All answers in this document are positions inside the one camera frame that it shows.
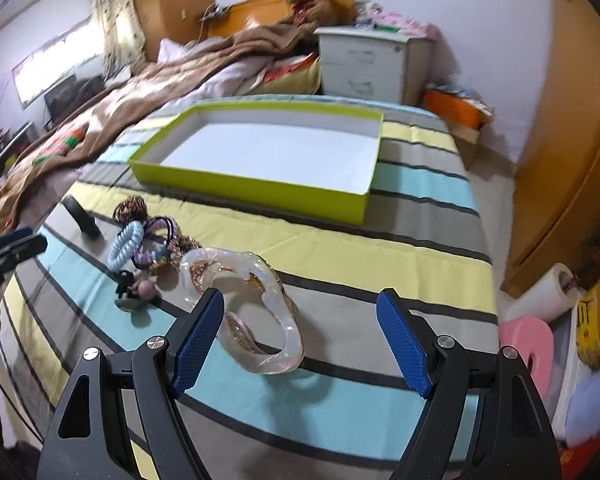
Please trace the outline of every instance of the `window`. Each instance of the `window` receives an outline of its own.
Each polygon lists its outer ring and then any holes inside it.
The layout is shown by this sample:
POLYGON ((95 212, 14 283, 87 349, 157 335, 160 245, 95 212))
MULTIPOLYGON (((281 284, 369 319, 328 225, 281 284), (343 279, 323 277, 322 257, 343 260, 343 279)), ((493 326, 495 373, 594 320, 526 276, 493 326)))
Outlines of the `window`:
POLYGON ((74 67, 102 54, 103 37, 93 22, 82 22, 41 48, 13 69, 20 102, 27 107, 74 67))

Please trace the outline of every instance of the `yellow-green box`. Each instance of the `yellow-green box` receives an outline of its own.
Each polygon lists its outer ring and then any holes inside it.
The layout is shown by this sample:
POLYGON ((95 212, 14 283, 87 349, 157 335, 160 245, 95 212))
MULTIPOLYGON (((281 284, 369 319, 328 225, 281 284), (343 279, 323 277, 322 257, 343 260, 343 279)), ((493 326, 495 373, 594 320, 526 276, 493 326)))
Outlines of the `yellow-green box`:
POLYGON ((198 104, 128 161, 145 184, 362 224, 382 113, 307 102, 198 104))

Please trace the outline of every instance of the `brown blanket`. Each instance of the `brown blanket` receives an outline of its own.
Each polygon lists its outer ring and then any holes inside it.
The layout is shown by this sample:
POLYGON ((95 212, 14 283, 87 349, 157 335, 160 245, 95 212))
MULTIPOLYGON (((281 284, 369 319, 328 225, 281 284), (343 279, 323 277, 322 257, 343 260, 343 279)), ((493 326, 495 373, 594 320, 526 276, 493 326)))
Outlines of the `brown blanket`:
POLYGON ((232 62, 259 53, 285 56, 305 35, 305 31, 293 25, 249 28, 178 61, 149 63, 124 86, 101 92, 20 156, 0 189, 0 234, 18 225, 22 207, 51 172, 79 168, 95 160, 126 127, 168 101, 195 90, 232 62), (84 142, 66 156, 54 155, 33 166, 40 149, 66 126, 83 127, 87 132, 84 142))

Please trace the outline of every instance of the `stuffed animal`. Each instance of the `stuffed animal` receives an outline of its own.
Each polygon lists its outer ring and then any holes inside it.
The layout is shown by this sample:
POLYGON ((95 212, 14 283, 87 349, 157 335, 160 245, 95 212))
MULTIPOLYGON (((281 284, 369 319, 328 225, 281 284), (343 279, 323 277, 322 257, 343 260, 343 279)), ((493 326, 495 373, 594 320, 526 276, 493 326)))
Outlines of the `stuffed animal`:
POLYGON ((338 14, 330 0, 285 0, 292 12, 278 23, 299 25, 312 34, 318 27, 338 24, 338 14))

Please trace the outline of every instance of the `curtain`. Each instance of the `curtain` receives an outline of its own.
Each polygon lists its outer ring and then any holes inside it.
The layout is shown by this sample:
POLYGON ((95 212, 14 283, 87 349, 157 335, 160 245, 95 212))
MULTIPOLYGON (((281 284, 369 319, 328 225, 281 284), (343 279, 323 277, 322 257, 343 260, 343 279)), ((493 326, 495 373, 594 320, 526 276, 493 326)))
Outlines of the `curtain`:
POLYGON ((142 57, 144 33, 134 0, 89 0, 92 19, 104 36, 104 79, 142 57))

